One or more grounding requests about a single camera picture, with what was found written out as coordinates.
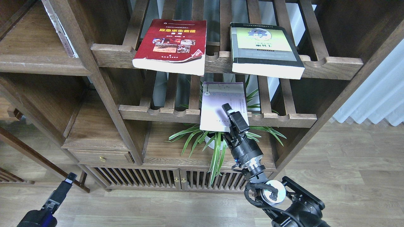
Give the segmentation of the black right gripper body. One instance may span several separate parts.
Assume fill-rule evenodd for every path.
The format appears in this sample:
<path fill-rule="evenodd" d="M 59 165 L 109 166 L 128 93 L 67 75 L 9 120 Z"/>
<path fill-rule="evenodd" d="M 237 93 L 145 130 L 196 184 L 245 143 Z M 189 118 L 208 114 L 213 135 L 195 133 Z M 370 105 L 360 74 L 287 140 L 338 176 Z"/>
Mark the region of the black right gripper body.
<path fill-rule="evenodd" d="M 224 133 L 224 139 L 231 150 L 231 155 L 240 168 L 264 169 L 261 164 L 263 153 L 256 141 L 247 137 L 250 129 L 240 112 L 231 115 L 229 132 Z"/>

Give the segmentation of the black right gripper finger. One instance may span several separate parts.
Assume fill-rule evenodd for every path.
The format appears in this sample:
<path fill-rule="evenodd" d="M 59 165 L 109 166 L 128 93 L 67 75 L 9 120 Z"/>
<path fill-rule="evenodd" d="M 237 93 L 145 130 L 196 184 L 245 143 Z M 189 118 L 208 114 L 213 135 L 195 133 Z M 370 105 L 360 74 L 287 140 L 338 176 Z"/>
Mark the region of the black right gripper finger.
<path fill-rule="evenodd" d="M 234 112 L 234 110 L 231 108 L 229 103 L 225 103 L 222 105 L 222 109 L 224 110 L 224 112 L 226 113 L 226 116 L 228 118 L 228 126 L 231 126 L 231 115 Z"/>

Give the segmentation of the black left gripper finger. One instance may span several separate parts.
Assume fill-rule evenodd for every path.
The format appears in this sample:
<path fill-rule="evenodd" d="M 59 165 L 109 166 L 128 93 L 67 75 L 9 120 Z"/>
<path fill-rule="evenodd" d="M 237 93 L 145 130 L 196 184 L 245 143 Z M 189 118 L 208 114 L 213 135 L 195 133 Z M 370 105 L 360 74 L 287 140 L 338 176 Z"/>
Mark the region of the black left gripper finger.
<path fill-rule="evenodd" d="M 77 175 L 70 172 L 68 176 L 62 181 L 58 188 L 53 191 L 50 196 L 50 208 L 58 209 L 62 202 L 65 200 L 68 191 L 71 189 L 73 182 L 75 181 Z"/>

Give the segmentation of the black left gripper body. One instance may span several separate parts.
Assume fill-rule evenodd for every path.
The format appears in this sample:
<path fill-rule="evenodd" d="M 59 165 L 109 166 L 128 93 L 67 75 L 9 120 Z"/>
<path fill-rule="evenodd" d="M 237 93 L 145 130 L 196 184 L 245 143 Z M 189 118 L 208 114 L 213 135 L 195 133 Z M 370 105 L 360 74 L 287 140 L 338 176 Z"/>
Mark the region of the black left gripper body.
<path fill-rule="evenodd" d="M 57 220 L 53 214 L 59 208 L 58 203 L 49 202 L 41 210 L 30 210 L 19 222 L 18 227 L 55 227 Z"/>

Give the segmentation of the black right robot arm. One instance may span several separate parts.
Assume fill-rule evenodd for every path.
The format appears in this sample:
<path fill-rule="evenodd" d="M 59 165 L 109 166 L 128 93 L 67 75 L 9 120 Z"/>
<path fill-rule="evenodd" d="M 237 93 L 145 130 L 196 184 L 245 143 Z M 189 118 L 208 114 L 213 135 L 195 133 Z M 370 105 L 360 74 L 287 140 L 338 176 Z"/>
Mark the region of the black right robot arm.
<path fill-rule="evenodd" d="M 262 209 L 273 227 L 327 227 L 322 220 L 323 201 L 286 176 L 282 181 L 269 180 L 261 164 L 261 149 L 247 137 L 247 122 L 228 103 L 222 108 L 229 119 L 229 132 L 225 132 L 224 139 L 235 160 L 232 170 L 243 174 L 247 182 L 247 201 Z"/>

